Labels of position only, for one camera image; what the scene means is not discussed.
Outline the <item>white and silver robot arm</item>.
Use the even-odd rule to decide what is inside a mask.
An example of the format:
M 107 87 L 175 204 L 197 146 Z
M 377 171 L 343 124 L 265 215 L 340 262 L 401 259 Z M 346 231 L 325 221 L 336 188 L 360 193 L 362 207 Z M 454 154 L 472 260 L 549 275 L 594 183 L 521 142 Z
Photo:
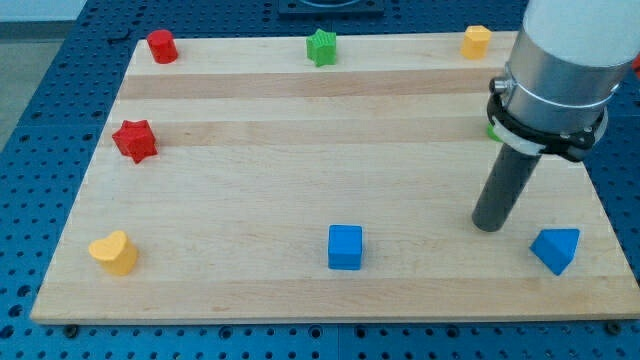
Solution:
M 639 53 L 639 0 L 531 0 L 502 75 L 490 82 L 494 134 L 527 156 L 582 161 Z

